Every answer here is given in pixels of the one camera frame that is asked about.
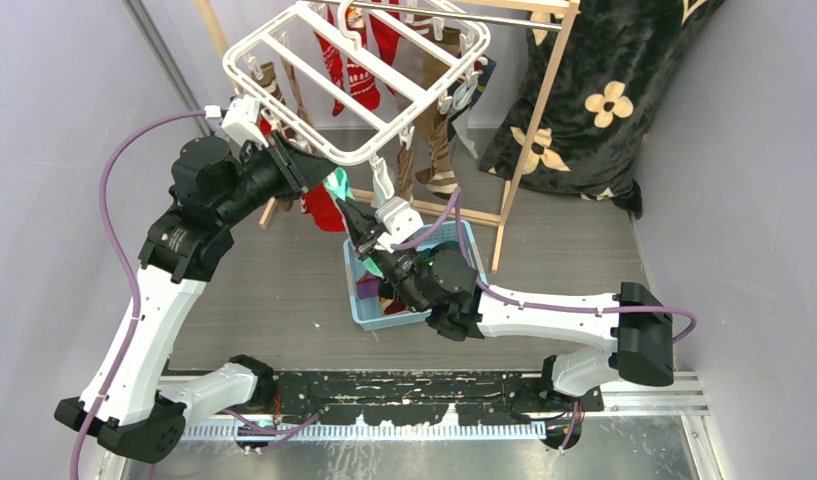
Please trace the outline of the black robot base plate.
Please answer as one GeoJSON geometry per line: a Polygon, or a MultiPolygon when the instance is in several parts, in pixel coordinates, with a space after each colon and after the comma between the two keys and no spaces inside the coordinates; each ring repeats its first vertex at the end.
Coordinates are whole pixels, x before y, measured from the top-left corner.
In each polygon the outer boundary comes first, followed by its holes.
{"type": "Polygon", "coordinates": [[[573,399],[550,392],[528,371],[280,371],[266,400],[233,407],[248,419],[323,425],[432,426],[448,413],[459,426],[519,425],[564,419],[573,399]]]}

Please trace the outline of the beige argyle sock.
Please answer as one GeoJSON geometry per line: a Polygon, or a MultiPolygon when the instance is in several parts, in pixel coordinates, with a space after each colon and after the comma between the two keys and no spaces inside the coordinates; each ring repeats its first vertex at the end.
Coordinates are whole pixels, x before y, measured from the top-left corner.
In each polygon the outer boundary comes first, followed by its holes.
{"type": "Polygon", "coordinates": [[[414,168],[415,156],[410,147],[404,144],[400,145],[400,149],[396,156],[397,166],[397,193],[400,198],[407,202],[413,201],[413,177],[412,172],[414,168]]]}

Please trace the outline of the white plastic clip hanger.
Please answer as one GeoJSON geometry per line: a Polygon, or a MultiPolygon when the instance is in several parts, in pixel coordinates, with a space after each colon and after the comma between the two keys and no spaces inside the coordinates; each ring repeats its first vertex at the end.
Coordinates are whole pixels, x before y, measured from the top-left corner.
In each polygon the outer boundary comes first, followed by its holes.
{"type": "Polygon", "coordinates": [[[415,121],[427,111],[446,115],[466,105],[476,88],[477,63],[491,41],[485,23],[469,17],[448,1],[433,1],[425,15],[432,18],[432,38],[426,38],[396,19],[397,6],[390,3],[340,1],[328,10],[323,1],[297,1],[292,6],[230,46],[222,57],[226,75],[245,95],[266,107],[270,115],[294,130],[303,140],[338,166],[353,166],[371,161],[378,151],[396,137],[409,140],[415,121]],[[362,13],[425,52],[444,67],[440,76],[425,86],[412,80],[393,62],[371,53],[367,37],[357,23],[362,13]],[[294,53],[284,41],[284,28],[290,22],[303,22],[321,45],[326,70],[319,72],[294,53]],[[353,112],[373,127],[373,137],[353,151],[344,151],[327,141],[316,128],[279,101],[271,90],[260,86],[243,69],[253,63],[252,51],[266,46],[295,72],[307,76],[333,97],[335,103],[353,112]]]}

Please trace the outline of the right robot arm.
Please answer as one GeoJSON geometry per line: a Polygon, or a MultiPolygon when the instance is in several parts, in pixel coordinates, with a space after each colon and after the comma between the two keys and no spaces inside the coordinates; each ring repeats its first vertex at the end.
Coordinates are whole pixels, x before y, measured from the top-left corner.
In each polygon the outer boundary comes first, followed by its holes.
{"type": "Polygon", "coordinates": [[[566,409],[588,391],[618,379],[648,387],[674,382],[673,312],[646,287],[624,282],[616,293],[564,296],[489,285],[456,239],[423,253],[430,236],[401,198],[383,208],[352,199],[336,202],[356,255],[371,261],[408,310],[453,341],[509,336],[572,342],[579,350],[549,356],[539,396],[551,410],[566,409]]]}

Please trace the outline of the light blue plastic basket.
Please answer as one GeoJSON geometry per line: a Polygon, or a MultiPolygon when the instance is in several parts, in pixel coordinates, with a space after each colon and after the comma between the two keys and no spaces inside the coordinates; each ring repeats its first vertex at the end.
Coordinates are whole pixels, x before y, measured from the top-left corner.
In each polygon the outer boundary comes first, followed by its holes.
{"type": "MultiPolygon", "coordinates": [[[[479,277],[487,283],[487,276],[480,258],[480,252],[473,234],[472,225],[467,220],[461,221],[459,229],[465,235],[467,242],[467,258],[469,264],[476,268],[479,277]]],[[[455,221],[444,222],[443,225],[428,240],[420,245],[418,252],[422,255],[428,253],[439,243],[452,243],[457,240],[455,221]]],[[[351,240],[343,242],[343,255],[346,271],[347,287],[349,292],[349,305],[354,322],[365,331],[374,331],[384,328],[400,327],[404,325],[424,323],[431,313],[413,312],[404,310],[398,314],[385,314],[378,296],[372,293],[372,287],[361,287],[361,279],[369,272],[355,253],[351,240]]]]}

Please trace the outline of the brown striped sock rear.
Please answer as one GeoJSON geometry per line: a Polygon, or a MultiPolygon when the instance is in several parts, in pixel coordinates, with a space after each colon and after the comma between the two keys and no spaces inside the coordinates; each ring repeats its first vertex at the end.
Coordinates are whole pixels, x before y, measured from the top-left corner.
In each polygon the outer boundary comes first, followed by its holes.
{"type": "MultiPolygon", "coordinates": [[[[283,63],[283,67],[291,87],[291,93],[297,104],[297,115],[301,119],[308,121],[310,116],[301,95],[301,89],[296,79],[294,67],[286,62],[283,63]]],[[[254,79],[258,85],[264,88],[270,95],[272,95],[282,104],[286,104],[284,95],[278,84],[275,64],[273,62],[263,63],[260,65],[260,70],[260,75],[254,75],[254,79]]],[[[268,135],[273,130],[280,130],[282,135],[287,139],[293,139],[296,137],[296,132],[288,127],[283,121],[279,119],[270,120],[267,118],[267,114],[270,114],[268,109],[264,109],[261,113],[262,119],[260,120],[259,128],[263,134],[268,135]]]]}

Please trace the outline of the metal hanging rod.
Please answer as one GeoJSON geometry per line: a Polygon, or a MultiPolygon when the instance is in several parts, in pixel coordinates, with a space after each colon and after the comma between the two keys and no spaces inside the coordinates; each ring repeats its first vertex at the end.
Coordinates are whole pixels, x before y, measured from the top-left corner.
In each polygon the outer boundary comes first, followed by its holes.
{"type": "Polygon", "coordinates": [[[493,25],[501,25],[501,26],[510,26],[510,27],[523,27],[528,29],[536,29],[536,30],[543,30],[543,31],[558,31],[560,32],[563,29],[563,25],[560,23],[541,23],[537,21],[531,20],[523,20],[523,19],[514,19],[514,18],[507,18],[507,17],[497,17],[497,16],[488,16],[488,15],[478,15],[469,12],[463,11],[451,11],[451,10],[433,10],[429,8],[420,8],[420,7],[407,7],[407,6],[397,6],[385,3],[373,3],[373,2],[350,2],[350,7],[359,7],[361,9],[366,10],[378,10],[378,11],[385,11],[385,12],[398,12],[398,13],[406,13],[406,14],[419,14],[428,17],[435,17],[435,18],[447,18],[452,20],[459,20],[459,21],[470,21],[470,22],[481,22],[485,24],[493,24],[493,25]]]}

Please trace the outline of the wooden drying rack frame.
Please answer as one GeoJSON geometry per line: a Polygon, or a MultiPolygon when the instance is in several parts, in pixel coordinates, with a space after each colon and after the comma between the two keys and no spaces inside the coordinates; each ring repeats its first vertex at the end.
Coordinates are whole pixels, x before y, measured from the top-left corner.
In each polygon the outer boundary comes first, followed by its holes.
{"type": "MultiPolygon", "coordinates": [[[[349,6],[350,2],[372,2],[372,1],[338,1],[338,6],[349,6]]],[[[451,10],[463,11],[463,7],[467,3],[465,1],[425,1],[420,8],[429,8],[433,10],[451,10]]],[[[543,111],[547,107],[551,95],[551,89],[557,76],[561,60],[563,58],[564,50],[567,46],[572,28],[575,23],[575,16],[580,13],[580,3],[578,1],[471,1],[471,6],[492,7],[494,9],[506,11],[529,12],[532,11],[538,15],[537,22],[541,23],[560,23],[563,29],[558,31],[544,31],[556,32],[556,40],[553,46],[549,64],[545,69],[543,80],[538,91],[537,98],[534,103],[534,108],[531,113],[530,122],[526,130],[526,144],[521,147],[521,152],[518,157],[517,165],[512,174],[512,178],[507,180],[504,184],[502,203],[500,212],[498,214],[482,212],[478,210],[466,210],[464,217],[479,225],[494,227],[496,229],[496,240],[491,255],[490,271],[496,273],[499,270],[500,259],[502,257],[503,240],[505,236],[505,229],[508,223],[511,209],[514,205],[514,198],[520,187],[522,176],[525,172],[528,154],[540,128],[540,120],[543,111]]],[[[417,7],[414,2],[407,1],[403,6],[417,7]]],[[[438,27],[443,25],[443,21],[447,18],[430,17],[432,23],[438,27]]]]}

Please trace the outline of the red snowflake sock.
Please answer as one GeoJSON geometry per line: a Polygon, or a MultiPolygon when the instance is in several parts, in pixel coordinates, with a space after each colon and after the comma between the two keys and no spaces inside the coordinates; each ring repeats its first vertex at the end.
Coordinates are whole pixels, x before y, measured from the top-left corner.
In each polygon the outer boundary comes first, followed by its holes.
{"type": "MultiPolygon", "coordinates": [[[[318,4],[315,11],[329,24],[337,27],[331,7],[318,4]]],[[[362,9],[350,7],[347,10],[346,18],[349,30],[360,34],[362,47],[366,48],[368,46],[367,26],[362,9]]],[[[369,110],[378,108],[380,105],[380,92],[376,87],[375,77],[351,58],[347,57],[344,61],[341,52],[325,37],[317,33],[315,33],[315,37],[319,43],[321,56],[331,82],[336,87],[348,91],[349,95],[365,108],[369,110]]],[[[331,115],[333,117],[339,116],[344,108],[345,105],[341,101],[334,100],[331,115]]]]}

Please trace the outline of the mint green sock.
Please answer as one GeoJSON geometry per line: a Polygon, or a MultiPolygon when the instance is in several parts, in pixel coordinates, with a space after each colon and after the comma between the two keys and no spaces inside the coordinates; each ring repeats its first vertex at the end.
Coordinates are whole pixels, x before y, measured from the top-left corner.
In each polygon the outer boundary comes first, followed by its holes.
{"type": "Polygon", "coordinates": [[[354,199],[347,172],[342,167],[335,168],[326,176],[322,185],[329,196],[332,207],[339,215],[339,218],[344,221],[345,216],[341,209],[340,202],[347,199],[354,199]]]}

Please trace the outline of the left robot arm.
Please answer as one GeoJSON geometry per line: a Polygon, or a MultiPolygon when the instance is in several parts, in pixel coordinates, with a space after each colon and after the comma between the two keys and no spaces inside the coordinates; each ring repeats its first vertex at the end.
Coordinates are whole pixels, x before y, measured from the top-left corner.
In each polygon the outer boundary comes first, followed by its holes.
{"type": "Polygon", "coordinates": [[[231,407],[261,413],[278,386],[268,365],[248,356],[172,387],[160,376],[188,313],[231,249],[234,226],[273,198],[296,198],[334,170],[280,135],[234,153],[210,136],[185,144],[173,163],[171,207],[149,228],[132,271],[132,299],[90,385],[59,402],[54,416],[118,456],[155,464],[188,426],[231,407]]]}

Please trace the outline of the red sock plain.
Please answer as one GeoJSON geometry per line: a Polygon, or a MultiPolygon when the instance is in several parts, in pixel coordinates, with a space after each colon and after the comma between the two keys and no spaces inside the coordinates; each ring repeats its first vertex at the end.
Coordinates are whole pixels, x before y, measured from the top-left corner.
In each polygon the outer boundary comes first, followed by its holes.
{"type": "Polygon", "coordinates": [[[373,36],[379,50],[381,60],[389,67],[394,65],[400,35],[393,30],[386,22],[370,14],[370,22],[373,36]]]}

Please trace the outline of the red beige cuffed sock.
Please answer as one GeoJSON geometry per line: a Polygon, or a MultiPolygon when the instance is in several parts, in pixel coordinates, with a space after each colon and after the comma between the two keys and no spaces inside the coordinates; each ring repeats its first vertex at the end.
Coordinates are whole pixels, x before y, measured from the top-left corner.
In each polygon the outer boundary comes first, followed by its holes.
{"type": "Polygon", "coordinates": [[[327,233],[344,233],[344,219],[328,190],[318,185],[300,197],[303,214],[312,217],[317,228],[327,233]]]}

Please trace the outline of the black floral blanket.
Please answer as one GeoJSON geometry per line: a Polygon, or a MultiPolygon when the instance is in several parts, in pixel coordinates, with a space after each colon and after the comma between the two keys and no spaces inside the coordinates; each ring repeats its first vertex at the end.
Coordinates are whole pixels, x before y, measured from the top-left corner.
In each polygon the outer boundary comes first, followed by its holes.
{"type": "Polygon", "coordinates": [[[641,217],[633,165],[674,73],[723,3],[581,2],[521,186],[641,217]]]}

